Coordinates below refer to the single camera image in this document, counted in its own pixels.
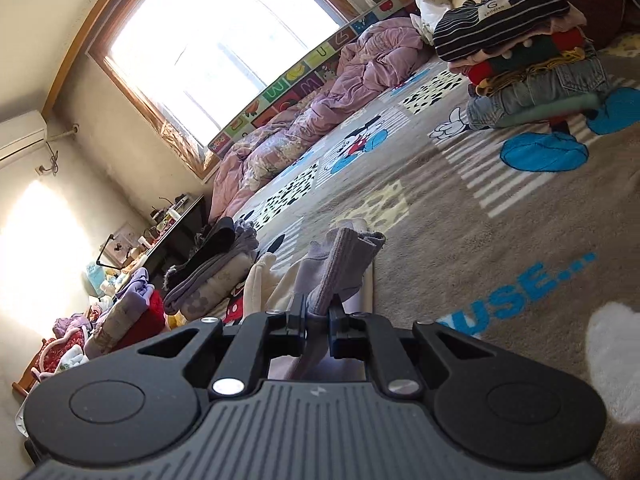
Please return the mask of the lilac and cream sweatshirt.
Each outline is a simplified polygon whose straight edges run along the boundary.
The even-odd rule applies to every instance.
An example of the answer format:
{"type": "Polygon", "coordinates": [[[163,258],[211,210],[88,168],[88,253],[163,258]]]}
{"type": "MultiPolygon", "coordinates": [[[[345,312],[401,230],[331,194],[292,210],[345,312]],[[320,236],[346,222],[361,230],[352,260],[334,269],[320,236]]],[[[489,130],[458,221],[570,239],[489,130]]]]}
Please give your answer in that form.
{"type": "Polygon", "coordinates": [[[258,312],[294,313],[295,296],[304,297],[304,313],[310,318],[310,343],[298,358],[280,356],[270,362],[273,380],[354,382],[364,378],[363,364],[354,359],[338,360],[329,355],[321,323],[328,318],[330,301],[339,296],[348,313],[367,312],[372,307],[372,278],[368,269],[386,242],[380,232],[363,232],[359,221],[345,222],[309,244],[306,255],[288,270],[273,270],[277,256],[266,252],[244,284],[243,315],[258,312]]]}

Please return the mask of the folded grey flower garment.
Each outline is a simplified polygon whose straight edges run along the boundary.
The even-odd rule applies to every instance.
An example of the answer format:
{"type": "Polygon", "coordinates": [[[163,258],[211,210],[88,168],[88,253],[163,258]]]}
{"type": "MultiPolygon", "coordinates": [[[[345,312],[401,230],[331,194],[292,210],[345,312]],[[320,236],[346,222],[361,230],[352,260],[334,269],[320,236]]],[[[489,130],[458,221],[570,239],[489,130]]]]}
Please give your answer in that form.
{"type": "Polygon", "coordinates": [[[209,259],[170,292],[165,292],[168,315],[181,312],[188,321],[204,318],[244,281],[258,249],[254,226],[236,222],[235,240],[228,252],[209,259]]]}

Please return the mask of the folded yellow sweater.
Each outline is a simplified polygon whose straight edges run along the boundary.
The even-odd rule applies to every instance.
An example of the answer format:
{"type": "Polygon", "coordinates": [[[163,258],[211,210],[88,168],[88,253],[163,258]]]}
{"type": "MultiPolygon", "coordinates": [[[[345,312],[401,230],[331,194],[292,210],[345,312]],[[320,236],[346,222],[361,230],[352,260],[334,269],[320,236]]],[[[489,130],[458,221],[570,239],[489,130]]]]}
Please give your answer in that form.
{"type": "Polygon", "coordinates": [[[185,326],[187,322],[188,320],[181,312],[176,312],[172,315],[165,315],[165,324],[168,330],[175,330],[176,328],[185,326]]]}

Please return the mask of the folded black garment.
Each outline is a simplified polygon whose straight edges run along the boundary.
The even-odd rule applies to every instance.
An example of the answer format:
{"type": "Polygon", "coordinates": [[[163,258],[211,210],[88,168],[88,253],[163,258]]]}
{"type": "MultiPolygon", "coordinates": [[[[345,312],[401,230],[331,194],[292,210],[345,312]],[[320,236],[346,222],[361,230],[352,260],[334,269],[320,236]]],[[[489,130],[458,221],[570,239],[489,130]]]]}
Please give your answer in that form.
{"type": "Polygon", "coordinates": [[[188,278],[199,266],[215,256],[228,252],[235,240],[234,222],[222,217],[215,224],[204,226],[195,237],[195,245],[183,264],[171,266],[165,276],[163,289],[170,292],[188,278]]]}

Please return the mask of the folded red sweater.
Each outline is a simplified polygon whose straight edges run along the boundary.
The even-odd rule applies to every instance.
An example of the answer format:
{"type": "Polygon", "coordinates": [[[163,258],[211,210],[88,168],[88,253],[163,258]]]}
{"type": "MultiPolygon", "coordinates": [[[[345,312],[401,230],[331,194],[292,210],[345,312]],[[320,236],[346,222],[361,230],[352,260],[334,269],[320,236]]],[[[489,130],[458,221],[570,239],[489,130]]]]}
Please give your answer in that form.
{"type": "Polygon", "coordinates": [[[130,327],[122,339],[114,345],[112,352],[127,348],[133,344],[152,338],[165,328],[165,311],[163,299],[157,290],[152,292],[149,307],[130,327]]]}

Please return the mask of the folded lilac grey sweater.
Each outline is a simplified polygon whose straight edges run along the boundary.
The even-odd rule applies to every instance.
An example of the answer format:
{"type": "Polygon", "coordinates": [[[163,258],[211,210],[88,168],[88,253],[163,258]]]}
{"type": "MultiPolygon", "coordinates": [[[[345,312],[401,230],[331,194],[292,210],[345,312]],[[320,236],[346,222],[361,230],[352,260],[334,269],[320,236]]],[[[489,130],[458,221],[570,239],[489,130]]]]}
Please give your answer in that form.
{"type": "Polygon", "coordinates": [[[89,360],[105,356],[114,349],[149,309],[154,290],[154,285],[149,281],[148,270],[140,268],[132,274],[128,285],[115,295],[111,310],[96,321],[96,327],[84,348],[89,360]]]}

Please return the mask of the cluttered dark desk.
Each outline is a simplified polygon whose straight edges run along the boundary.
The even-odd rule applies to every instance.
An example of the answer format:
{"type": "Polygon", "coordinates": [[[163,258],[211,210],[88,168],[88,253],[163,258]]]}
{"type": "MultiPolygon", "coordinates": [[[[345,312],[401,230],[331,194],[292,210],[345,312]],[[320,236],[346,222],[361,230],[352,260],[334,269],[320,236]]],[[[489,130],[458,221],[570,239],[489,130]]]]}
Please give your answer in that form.
{"type": "Polygon", "coordinates": [[[140,263],[149,271],[152,283],[161,288],[170,266],[184,263],[195,245],[195,237],[206,225],[208,207],[203,195],[186,194],[165,210],[160,223],[142,234],[145,243],[134,238],[128,226],[111,233],[100,247],[94,264],[122,273],[127,266],[140,263]]]}

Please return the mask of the colourful alphabet foam mat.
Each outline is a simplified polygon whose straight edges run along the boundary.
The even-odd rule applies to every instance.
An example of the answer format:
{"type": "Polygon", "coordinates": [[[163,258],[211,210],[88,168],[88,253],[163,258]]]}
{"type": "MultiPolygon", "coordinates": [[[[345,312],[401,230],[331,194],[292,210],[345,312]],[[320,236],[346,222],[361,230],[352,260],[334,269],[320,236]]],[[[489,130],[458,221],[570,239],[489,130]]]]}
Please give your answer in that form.
{"type": "Polygon", "coordinates": [[[209,151],[223,158],[234,142],[334,78],[341,50],[346,44],[356,41],[368,27],[388,18],[406,18],[417,10],[414,0],[384,0],[337,29],[244,106],[210,140],[207,145],[209,151]]]}

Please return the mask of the brown Mickey Mouse blanket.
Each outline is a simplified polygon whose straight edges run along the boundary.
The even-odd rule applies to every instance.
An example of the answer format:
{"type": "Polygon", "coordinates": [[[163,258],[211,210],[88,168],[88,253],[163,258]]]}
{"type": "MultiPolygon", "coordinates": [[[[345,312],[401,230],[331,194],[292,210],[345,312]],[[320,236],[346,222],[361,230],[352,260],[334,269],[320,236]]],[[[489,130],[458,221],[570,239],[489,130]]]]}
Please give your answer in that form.
{"type": "Polygon", "coordinates": [[[639,125],[600,134],[582,115],[470,129],[459,76],[431,63],[435,101],[383,96],[262,188],[241,216],[289,266],[338,222],[386,237],[375,310],[437,321],[591,385],[608,409],[594,456],[639,474],[639,125]]]}

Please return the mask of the red floral padded jacket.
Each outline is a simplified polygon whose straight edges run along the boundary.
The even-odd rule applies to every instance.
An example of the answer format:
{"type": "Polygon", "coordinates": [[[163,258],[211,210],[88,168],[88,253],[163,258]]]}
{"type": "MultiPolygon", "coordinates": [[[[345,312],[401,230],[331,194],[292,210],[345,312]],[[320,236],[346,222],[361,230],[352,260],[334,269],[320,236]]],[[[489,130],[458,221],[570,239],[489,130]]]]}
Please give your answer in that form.
{"type": "Polygon", "coordinates": [[[53,375],[85,364],[88,361],[85,342],[83,328],[72,328],[62,338],[50,340],[40,351],[35,370],[39,375],[53,375]]]}

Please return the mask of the pink crumpled quilt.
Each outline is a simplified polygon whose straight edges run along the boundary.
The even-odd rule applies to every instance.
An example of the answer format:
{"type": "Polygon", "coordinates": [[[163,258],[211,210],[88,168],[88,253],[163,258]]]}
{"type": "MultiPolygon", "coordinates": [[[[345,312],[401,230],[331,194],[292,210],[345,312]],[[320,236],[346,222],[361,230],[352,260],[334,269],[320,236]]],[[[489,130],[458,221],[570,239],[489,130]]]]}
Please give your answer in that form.
{"type": "Polygon", "coordinates": [[[341,50],[335,78],[233,144],[216,172],[208,221],[233,216],[322,136],[402,84],[430,56],[412,18],[369,26],[341,50]]]}

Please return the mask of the white air conditioner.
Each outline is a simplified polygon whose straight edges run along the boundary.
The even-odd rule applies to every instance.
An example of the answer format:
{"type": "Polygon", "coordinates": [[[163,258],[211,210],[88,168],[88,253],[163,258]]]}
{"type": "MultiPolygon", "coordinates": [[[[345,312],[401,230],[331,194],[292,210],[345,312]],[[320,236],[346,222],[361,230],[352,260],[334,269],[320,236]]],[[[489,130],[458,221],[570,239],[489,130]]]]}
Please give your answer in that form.
{"type": "Polygon", "coordinates": [[[36,110],[0,122],[0,162],[47,140],[48,126],[36,110]]]}

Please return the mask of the folded green garment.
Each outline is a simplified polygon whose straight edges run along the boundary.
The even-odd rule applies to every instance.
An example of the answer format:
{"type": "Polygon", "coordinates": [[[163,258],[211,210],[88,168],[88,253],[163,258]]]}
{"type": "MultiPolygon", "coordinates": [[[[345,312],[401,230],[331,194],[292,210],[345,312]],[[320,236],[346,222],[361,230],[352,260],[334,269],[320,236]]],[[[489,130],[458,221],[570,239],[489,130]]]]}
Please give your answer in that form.
{"type": "Polygon", "coordinates": [[[503,116],[496,123],[497,128],[509,128],[529,122],[543,122],[551,118],[565,117],[580,113],[583,110],[596,110],[601,104],[601,98],[595,93],[585,93],[579,96],[557,100],[522,110],[513,115],[503,116]]]}

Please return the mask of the black white striped garment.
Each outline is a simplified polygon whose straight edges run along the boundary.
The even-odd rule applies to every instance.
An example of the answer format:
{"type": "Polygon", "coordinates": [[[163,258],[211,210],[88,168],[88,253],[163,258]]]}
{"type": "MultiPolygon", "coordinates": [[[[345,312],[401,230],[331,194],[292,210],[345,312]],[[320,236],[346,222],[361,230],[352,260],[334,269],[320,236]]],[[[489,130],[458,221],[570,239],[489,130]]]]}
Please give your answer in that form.
{"type": "Polygon", "coordinates": [[[447,11],[433,32],[437,55],[454,62],[499,47],[570,12],[568,0],[473,0],[447,11]]]}

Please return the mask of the wooden window frame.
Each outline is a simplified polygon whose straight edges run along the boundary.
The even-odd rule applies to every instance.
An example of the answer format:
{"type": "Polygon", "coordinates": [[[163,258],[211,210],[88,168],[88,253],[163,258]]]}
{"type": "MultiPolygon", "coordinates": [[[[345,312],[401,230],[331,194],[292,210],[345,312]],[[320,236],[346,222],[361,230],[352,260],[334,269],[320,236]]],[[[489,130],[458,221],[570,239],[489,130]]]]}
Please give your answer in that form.
{"type": "MultiPolygon", "coordinates": [[[[212,148],[206,148],[206,142],[200,142],[192,133],[178,122],[178,119],[164,112],[160,102],[154,102],[140,88],[140,84],[134,81],[132,68],[125,70],[125,65],[116,63],[113,48],[116,40],[122,36],[125,28],[134,22],[134,14],[146,0],[98,0],[89,12],[87,18],[80,26],[75,39],[70,44],[63,62],[56,74],[47,99],[44,101],[42,116],[49,119],[53,113],[53,107],[60,95],[65,81],[70,76],[76,58],[81,52],[87,51],[99,64],[104,73],[111,78],[119,90],[136,110],[153,127],[154,131],[177,154],[186,168],[195,174],[195,177],[205,182],[215,172],[220,156],[214,154],[212,148]]],[[[357,6],[349,0],[318,0],[318,5],[324,6],[326,12],[337,15],[337,21],[348,21],[356,18],[357,6]]],[[[152,47],[160,48],[160,32],[168,33],[168,25],[153,25],[151,28],[142,24],[140,30],[131,29],[131,39],[134,39],[132,47],[142,45],[143,39],[151,39],[152,46],[142,49],[142,61],[151,61],[152,47]]]]}

